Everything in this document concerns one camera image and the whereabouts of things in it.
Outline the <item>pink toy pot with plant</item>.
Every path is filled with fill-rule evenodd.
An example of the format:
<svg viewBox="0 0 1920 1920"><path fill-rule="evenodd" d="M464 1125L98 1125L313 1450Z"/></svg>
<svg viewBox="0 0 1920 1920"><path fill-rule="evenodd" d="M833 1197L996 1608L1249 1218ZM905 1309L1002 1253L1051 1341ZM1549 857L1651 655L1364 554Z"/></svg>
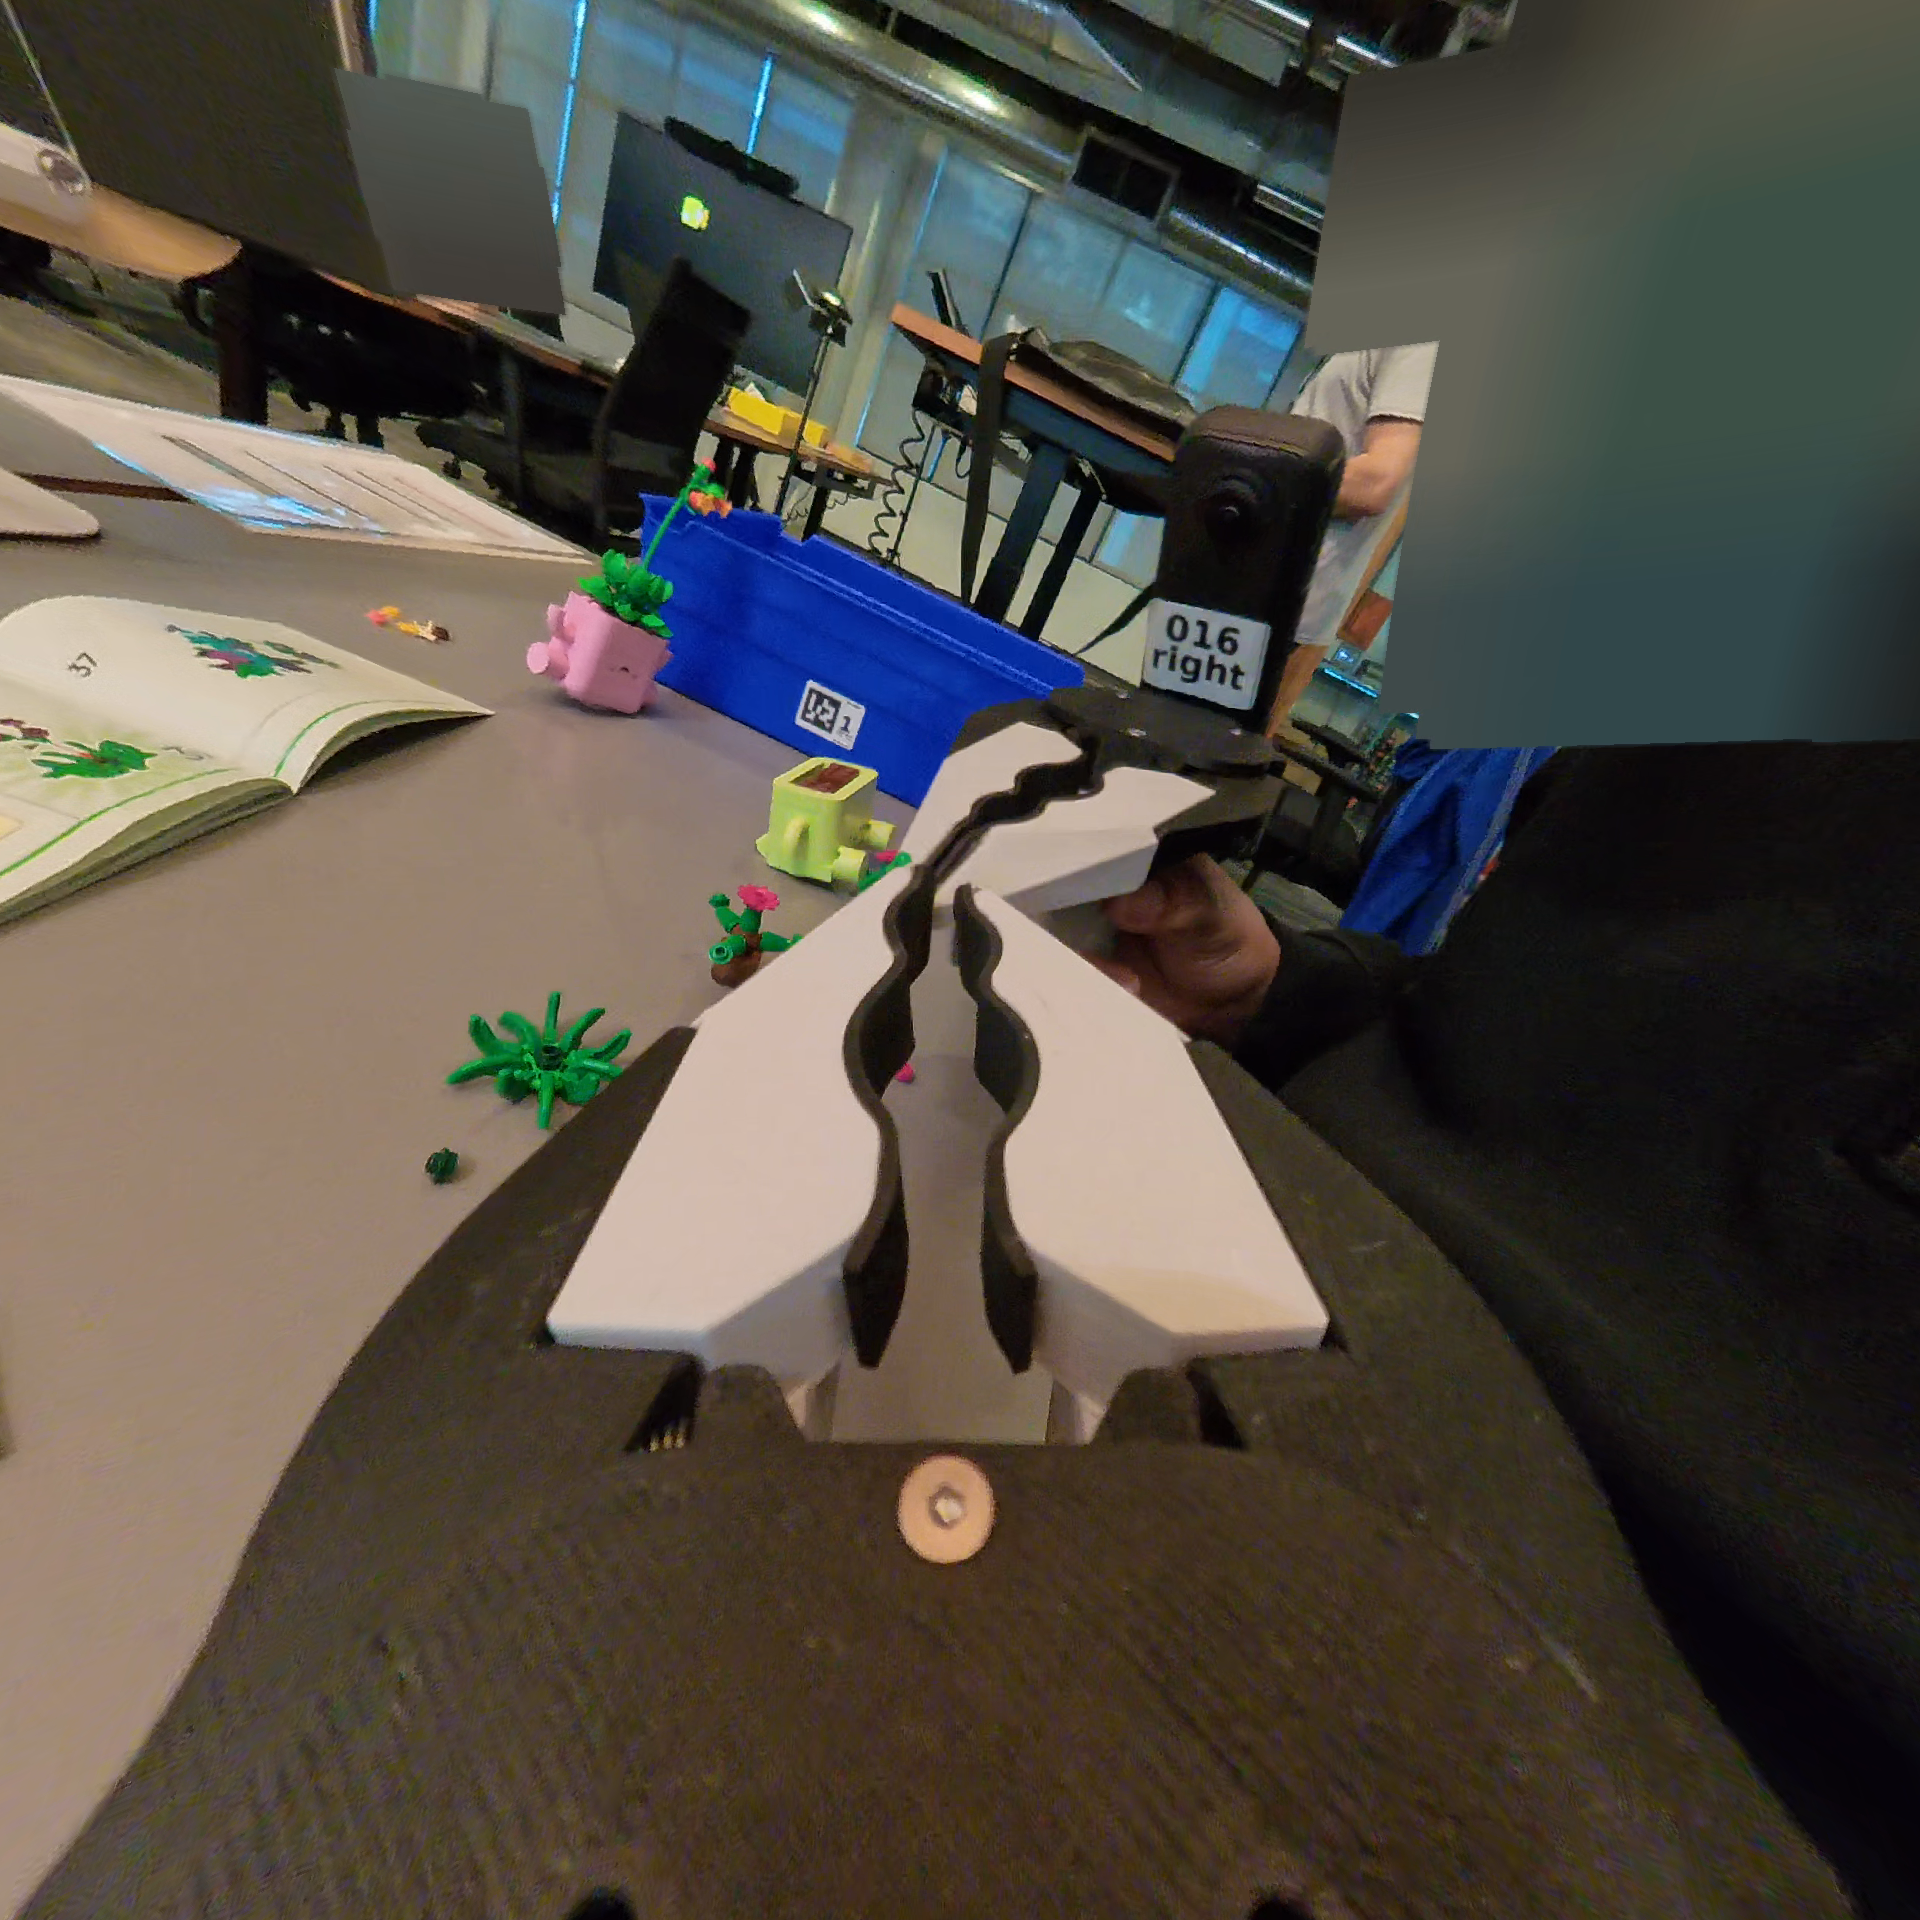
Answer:
<svg viewBox="0 0 1920 1920"><path fill-rule="evenodd" d="M729 517L729 492L713 468L694 464L637 555L603 551L566 600L545 612L545 636L525 650L528 669L555 682L572 701L603 713L641 713L657 697L670 663L665 607L675 585L653 569L668 528L686 513Z"/></svg>

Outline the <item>printed paper sheet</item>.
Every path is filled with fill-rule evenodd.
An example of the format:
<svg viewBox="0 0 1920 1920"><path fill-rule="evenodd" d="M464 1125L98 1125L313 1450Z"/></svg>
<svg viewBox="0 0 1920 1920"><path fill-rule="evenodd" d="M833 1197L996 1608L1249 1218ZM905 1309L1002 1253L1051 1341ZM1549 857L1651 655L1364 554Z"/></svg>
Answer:
<svg viewBox="0 0 1920 1920"><path fill-rule="evenodd" d="M192 416L4 375L3 393L249 530L486 559L586 559L573 541L379 448Z"/></svg>

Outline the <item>lime green toy pot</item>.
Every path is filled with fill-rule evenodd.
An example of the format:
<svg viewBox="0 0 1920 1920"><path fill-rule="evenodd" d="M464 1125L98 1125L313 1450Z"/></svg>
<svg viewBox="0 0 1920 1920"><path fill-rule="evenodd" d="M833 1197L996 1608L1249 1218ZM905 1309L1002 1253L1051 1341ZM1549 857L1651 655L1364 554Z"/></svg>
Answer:
<svg viewBox="0 0 1920 1920"><path fill-rule="evenodd" d="M907 863L896 828L873 816L877 770L851 759L811 756L773 784L770 818L757 841L761 863L792 879L858 890Z"/></svg>

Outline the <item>black bag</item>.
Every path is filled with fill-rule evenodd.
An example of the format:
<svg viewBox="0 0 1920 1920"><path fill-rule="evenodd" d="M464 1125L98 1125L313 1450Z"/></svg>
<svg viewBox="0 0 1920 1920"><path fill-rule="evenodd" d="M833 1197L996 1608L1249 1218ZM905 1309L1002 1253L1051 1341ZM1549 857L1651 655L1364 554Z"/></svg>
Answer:
<svg viewBox="0 0 1920 1920"><path fill-rule="evenodd" d="M1066 384L1081 397L1105 401L1139 428L1177 441L1196 419L1196 408L1177 388L1152 375L1136 360L1105 343L1051 343L1038 327L1003 332L981 349L976 412L970 436L968 532L973 541L986 528L993 503L993 461L1005 439L1005 371L1021 365ZM1066 476L1080 492L1091 492L1121 514L1162 520L1168 511L1168 483L1157 476L1133 477L1081 455L1069 455Z"/></svg>

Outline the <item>black television screen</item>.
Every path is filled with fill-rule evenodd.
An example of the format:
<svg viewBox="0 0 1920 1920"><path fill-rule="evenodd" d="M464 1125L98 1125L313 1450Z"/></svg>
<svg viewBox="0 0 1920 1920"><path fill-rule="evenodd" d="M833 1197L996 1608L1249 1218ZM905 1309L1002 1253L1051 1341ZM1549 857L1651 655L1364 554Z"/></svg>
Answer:
<svg viewBox="0 0 1920 1920"><path fill-rule="evenodd" d="M745 183L621 112L598 233L597 295L625 304L625 266L661 274L681 257L753 313L737 364L781 392L805 392L819 343L792 301L793 276L814 291L838 288L853 241L846 225Z"/></svg>

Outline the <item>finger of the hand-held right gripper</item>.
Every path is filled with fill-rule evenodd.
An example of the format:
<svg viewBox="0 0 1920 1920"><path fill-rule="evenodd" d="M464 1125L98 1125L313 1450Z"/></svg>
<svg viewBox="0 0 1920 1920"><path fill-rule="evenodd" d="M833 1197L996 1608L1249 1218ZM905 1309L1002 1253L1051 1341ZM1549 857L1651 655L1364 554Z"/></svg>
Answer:
<svg viewBox="0 0 1920 1920"><path fill-rule="evenodd" d="M1114 769L1098 792L1050 801L989 828L968 857L968 885L1000 896L1080 953L1110 953L1105 904L1146 882L1162 828L1214 797L1185 776Z"/></svg>
<svg viewBox="0 0 1920 1920"><path fill-rule="evenodd" d="M1091 828L1042 826L1042 813L1080 808L1099 780L1096 748L1035 723L956 748L905 836L896 892L931 900L971 882L1008 900L1093 900L1102 856L1080 849Z"/></svg>

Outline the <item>blue plastic bin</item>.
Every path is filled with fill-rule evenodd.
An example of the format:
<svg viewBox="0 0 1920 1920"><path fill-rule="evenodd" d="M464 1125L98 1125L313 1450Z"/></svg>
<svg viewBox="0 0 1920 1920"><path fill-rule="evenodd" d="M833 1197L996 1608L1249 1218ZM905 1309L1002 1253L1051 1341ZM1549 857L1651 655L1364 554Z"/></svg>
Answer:
<svg viewBox="0 0 1920 1920"><path fill-rule="evenodd" d="M675 585L657 682L670 713L838 752L910 808L973 713L1085 682L1066 655L768 513L684 513L653 569Z"/></svg>

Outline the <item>black office chair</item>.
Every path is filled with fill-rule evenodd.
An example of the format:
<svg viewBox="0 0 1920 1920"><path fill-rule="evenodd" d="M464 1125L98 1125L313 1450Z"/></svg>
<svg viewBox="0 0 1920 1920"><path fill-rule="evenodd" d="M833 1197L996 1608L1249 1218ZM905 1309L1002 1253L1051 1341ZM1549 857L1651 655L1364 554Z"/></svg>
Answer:
<svg viewBox="0 0 1920 1920"><path fill-rule="evenodd" d="M587 503L597 537L627 530L641 497L681 492L753 330L753 311L684 257L659 273L619 257L618 276L634 340L593 424Z"/></svg>

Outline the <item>open instruction booklet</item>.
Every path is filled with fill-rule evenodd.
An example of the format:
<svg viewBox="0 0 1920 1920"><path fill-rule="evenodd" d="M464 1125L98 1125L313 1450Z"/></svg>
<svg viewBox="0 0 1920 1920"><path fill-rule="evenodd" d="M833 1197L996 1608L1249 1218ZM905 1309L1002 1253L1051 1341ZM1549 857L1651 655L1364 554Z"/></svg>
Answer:
<svg viewBox="0 0 1920 1920"><path fill-rule="evenodd" d="M3 921L292 797L353 744L483 716L277 621L38 600L3 621Z"/></svg>

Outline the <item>black monitor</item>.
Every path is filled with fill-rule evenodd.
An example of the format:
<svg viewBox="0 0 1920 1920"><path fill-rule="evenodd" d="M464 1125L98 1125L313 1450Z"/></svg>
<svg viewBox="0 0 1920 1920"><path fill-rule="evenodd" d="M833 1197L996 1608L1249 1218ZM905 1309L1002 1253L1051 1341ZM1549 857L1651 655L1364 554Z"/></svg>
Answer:
<svg viewBox="0 0 1920 1920"><path fill-rule="evenodd" d="M96 186L370 288L387 261L344 73L366 5L4 5Z"/></svg>

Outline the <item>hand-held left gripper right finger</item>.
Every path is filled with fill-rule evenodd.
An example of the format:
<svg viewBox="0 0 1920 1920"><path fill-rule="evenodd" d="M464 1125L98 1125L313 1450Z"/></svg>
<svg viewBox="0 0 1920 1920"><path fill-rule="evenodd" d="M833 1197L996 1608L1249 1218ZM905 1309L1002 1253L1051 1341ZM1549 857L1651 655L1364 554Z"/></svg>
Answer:
<svg viewBox="0 0 1920 1920"><path fill-rule="evenodd" d="M973 885L953 957L1000 1106L981 1280L1014 1371L1051 1379L1050 1439L1093 1439L1128 1376L1315 1351L1321 1304L1177 1029Z"/></svg>

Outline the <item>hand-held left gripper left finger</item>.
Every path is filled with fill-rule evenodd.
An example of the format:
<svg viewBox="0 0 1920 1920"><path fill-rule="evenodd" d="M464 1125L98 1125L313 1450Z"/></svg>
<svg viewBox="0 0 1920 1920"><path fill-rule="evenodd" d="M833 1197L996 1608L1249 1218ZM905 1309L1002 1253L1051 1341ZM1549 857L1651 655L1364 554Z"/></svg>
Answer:
<svg viewBox="0 0 1920 1920"><path fill-rule="evenodd" d="M898 1197L884 1092L914 1050L913 971L884 920L918 875L892 868L700 1015L549 1309L558 1345L758 1367L827 1439L858 1348L849 1260L881 1283L877 1348L898 1314L902 1261L858 1243Z"/></svg>

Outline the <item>green leafy toy plant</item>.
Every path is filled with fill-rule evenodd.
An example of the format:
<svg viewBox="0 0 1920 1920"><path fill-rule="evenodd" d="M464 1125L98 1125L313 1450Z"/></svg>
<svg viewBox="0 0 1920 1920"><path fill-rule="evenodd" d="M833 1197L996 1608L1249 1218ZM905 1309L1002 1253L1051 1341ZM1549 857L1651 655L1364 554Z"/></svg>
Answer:
<svg viewBox="0 0 1920 1920"><path fill-rule="evenodd" d="M445 1075L449 1089L486 1084L502 1103L532 1105L538 1130L554 1125L560 1106L578 1112L625 1075L628 1027L597 1035L603 1007L566 1012L566 997L550 992L540 1015L502 1010L466 1021L468 1059Z"/></svg>

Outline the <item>toy cactus pink flower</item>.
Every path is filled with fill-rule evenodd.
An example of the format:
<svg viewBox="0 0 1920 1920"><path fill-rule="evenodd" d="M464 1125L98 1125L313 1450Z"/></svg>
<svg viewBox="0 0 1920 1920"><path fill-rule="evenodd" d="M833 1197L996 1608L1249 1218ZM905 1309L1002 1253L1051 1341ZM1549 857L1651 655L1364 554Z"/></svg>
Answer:
<svg viewBox="0 0 1920 1920"><path fill-rule="evenodd" d="M708 907L720 925L708 949L712 981L725 991L753 978L765 957L801 944L798 935L768 931L765 920L780 911L780 893L768 885L740 885L734 896L713 893Z"/></svg>

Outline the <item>person's black jacket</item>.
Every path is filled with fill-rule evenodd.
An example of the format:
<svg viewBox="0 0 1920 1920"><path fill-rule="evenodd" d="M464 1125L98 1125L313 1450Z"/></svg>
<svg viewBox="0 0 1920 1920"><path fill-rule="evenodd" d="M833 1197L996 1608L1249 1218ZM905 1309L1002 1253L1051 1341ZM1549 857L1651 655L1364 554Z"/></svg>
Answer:
<svg viewBox="0 0 1920 1920"><path fill-rule="evenodd" d="M1685 1651L1916 1915L1917 748L1558 752L1278 1092L1477 1287Z"/></svg>

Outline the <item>person's right hand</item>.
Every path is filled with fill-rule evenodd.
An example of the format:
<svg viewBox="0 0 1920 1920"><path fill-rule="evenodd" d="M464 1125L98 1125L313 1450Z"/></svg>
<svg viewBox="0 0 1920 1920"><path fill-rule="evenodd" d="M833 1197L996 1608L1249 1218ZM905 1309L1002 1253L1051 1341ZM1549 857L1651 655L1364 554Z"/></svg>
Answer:
<svg viewBox="0 0 1920 1920"><path fill-rule="evenodd" d="M1214 863L1189 856L1102 905L1110 952L1096 967L1189 1041L1234 1050L1281 971L1281 940Z"/></svg>

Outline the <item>standing desk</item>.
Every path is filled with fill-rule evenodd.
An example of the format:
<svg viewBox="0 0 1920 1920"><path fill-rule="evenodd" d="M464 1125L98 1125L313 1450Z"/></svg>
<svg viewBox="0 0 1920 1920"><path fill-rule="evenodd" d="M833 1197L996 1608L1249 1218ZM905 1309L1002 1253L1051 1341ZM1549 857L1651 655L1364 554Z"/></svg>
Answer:
<svg viewBox="0 0 1920 1920"><path fill-rule="evenodd" d="M976 380L986 343L902 304L894 311L894 324L907 340L923 349L928 364L953 388L973 395L976 412ZM1000 447L1000 458L1010 443L1019 447L1024 453L1021 487L989 563L981 560L981 549L987 536L993 503L982 532L970 541L965 540L965 501L957 571L963 597L971 611L989 619L1005 619L1044 530L1051 503L1062 487L1069 487L1075 503L1068 524L1019 621L1021 636L1040 641L1093 520L1107 506L1105 501L1096 501L1091 492L1080 492L1069 484L1066 476L1069 455L1076 453L1080 458L1110 464L1133 477L1148 477L1152 473L1168 481L1179 439L1170 441L1150 428L1139 428L1109 403L1081 397L1066 384L1021 365L1008 365L1003 397L1005 439Z"/></svg>

